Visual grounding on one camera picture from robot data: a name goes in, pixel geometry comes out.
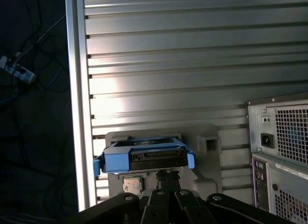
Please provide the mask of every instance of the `metal mesh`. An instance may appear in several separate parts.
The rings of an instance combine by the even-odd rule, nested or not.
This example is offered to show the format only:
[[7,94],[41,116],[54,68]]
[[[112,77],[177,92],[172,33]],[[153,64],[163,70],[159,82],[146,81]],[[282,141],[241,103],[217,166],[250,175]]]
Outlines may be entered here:
[[275,194],[276,214],[297,224],[308,224],[308,205],[280,190]]
[[308,109],[276,111],[278,151],[282,157],[308,163]]

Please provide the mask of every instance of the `dark background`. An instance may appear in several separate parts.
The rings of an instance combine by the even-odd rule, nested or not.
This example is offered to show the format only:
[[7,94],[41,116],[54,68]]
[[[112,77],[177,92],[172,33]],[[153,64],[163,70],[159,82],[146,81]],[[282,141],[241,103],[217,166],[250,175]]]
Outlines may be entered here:
[[[41,11],[36,0],[0,0],[0,56],[14,57],[40,27],[39,13],[36,38],[65,14],[64,0],[39,3]],[[55,223],[21,213],[56,220],[77,213],[65,19],[19,63],[38,79],[27,86],[0,70],[0,223]]]

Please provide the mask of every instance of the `power socket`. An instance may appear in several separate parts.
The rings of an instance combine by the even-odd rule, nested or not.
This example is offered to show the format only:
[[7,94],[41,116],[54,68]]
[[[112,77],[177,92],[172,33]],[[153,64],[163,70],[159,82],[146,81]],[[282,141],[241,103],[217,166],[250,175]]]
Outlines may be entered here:
[[6,56],[2,56],[0,59],[0,68],[9,72],[10,74],[13,74],[15,77],[18,77],[20,80],[27,84],[31,84],[33,81],[35,81],[36,74],[19,64],[17,64],[15,67],[7,66],[7,62],[9,61],[10,59],[8,60]]

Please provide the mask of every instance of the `aluminum panel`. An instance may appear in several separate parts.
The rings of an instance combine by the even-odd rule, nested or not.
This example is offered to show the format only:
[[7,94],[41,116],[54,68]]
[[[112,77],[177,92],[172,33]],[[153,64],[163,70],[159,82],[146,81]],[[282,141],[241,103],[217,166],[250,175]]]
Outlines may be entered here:
[[236,170],[223,170],[221,172],[222,178],[238,177],[238,176],[247,176],[252,175],[251,169],[236,169]]
[[87,0],[86,15],[305,5],[308,0]]
[[[91,159],[105,144],[93,135],[211,123],[223,172],[247,169],[245,101],[307,90],[307,5],[66,0],[79,209],[97,199]],[[252,204],[248,177],[225,193]]]
[[135,91],[176,90],[204,87],[219,87],[279,82],[286,77],[290,82],[306,76],[308,65],[281,66],[280,68],[260,67],[253,69],[232,69],[205,72],[180,72],[172,74],[151,74],[126,77],[103,77],[90,79],[90,94],[121,93]]
[[175,30],[175,29],[222,29],[228,26],[266,26],[280,25],[281,23],[308,22],[308,11],[302,8],[275,8],[263,10],[250,10],[249,16],[238,18],[243,11],[225,12],[173,12],[159,14],[136,14],[119,17],[96,17],[86,20],[86,33],[112,34],[125,32]]
[[306,26],[213,31],[160,32],[97,36],[87,40],[88,54],[214,48],[265,43],[307,42]]

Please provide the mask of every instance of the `white label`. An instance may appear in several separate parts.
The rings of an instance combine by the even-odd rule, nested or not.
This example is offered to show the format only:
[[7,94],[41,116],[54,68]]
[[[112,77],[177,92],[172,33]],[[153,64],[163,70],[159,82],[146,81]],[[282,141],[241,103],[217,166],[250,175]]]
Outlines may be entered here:
[[296,176],[298,176],[298,177],[301,177],[301,178],[304,178],[304,179],[308,180],[308,175],[306,175],[306,174],[304,174],[304,173],[301,173],[301,172],[299,172],[299,171],[290,169],[290,168],[288,168],[288,167],[286,167],[286,166],[283,166],[283,165],[280,165],[280,164],[276,164],[276,167],[277,167],[278,169],[287,171],[287,172],[289,172],[289,173],[291,173],[291,174],[294,174],[294,175],[296,175]]

